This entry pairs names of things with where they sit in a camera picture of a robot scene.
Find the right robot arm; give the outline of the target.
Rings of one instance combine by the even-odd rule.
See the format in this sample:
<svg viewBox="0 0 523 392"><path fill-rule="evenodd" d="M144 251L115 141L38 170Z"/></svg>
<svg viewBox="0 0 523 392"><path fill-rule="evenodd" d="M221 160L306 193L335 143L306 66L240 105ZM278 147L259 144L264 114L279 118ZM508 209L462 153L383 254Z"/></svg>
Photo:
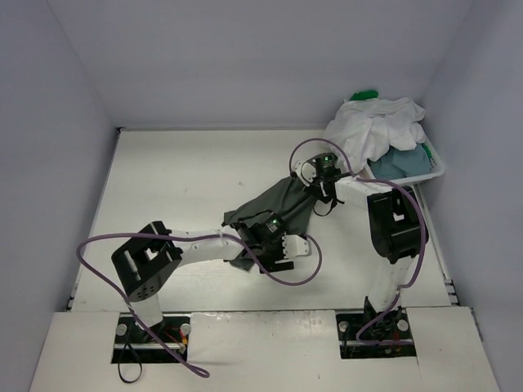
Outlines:
<svg viewBox="0 0 523 392"><path fill-rule="evenodd" d="M350 203L369 217L371 243L382 258L370 293L365 298L361 325L370 336L381 336L391 326L389 310L400 306L400 292L410 287L408 272L415 258L422 261L428 231L410 187L388 180L367 180L337 168L335 154L319 154L295 166L308 190L324 203Z"/></svg>

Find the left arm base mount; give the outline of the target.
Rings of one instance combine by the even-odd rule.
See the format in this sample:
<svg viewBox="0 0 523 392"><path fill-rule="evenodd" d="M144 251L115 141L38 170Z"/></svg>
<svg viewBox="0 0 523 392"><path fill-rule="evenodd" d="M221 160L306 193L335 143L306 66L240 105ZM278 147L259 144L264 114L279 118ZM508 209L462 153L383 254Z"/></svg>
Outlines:
<svg viewBox="0 0 523 392"><path fill-rule="evenodd" d="M189 347L190 316L167 314L151 330L184 360ZM115 328L112 364L178 363L155 339L143 330L130 314L120 314Z"/></svg>

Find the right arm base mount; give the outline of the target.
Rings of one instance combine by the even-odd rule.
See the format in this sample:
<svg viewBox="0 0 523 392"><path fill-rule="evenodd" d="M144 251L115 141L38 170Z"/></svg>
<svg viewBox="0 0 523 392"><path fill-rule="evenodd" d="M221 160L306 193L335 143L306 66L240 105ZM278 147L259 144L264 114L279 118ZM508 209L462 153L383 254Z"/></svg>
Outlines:
<svg viewBox="0 0 523 392"><path fill-rule="evenodd" d="M356 312L336 313L341 359L397 359L417 356L406 310L393 310L382 321L366 329L358 340L357 332L372 318L373 315L366 316Z"/></svg>

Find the dark grey t-shirt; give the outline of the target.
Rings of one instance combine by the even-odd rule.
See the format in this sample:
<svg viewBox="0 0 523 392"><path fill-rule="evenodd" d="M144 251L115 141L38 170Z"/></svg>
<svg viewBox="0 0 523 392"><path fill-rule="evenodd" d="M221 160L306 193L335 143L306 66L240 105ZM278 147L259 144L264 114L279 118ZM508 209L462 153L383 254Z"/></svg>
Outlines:
<svg viewBox="0 0 523 392"><path fill-rule="evenodd" d="M239 218L253 216L265 210L277 213L287 225L287 234L304 236L307 231L315 198L305 191L303 183L291 176L279 180L256 198L224 214L222 226L239 234Z"/></svg>

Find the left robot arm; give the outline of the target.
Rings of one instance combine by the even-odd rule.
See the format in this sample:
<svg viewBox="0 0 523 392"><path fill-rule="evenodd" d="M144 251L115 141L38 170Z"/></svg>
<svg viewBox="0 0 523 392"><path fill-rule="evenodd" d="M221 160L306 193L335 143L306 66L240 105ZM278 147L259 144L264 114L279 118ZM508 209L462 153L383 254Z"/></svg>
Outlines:
<svg viewBox="0 0 523 392"><path fill-rule="evenodd" d="M130 238L111 256L132 310L139 317L133 331L147 343L157 341L163 334L159 291L176 269L218 259L250 261L248 250L252 250L269 270L274 263L297 255L298 239L288 233L286 224L275 214L261 223L237 222L193 233L172 231L157 220L141 232L176 237L175 240Z"/></svg>

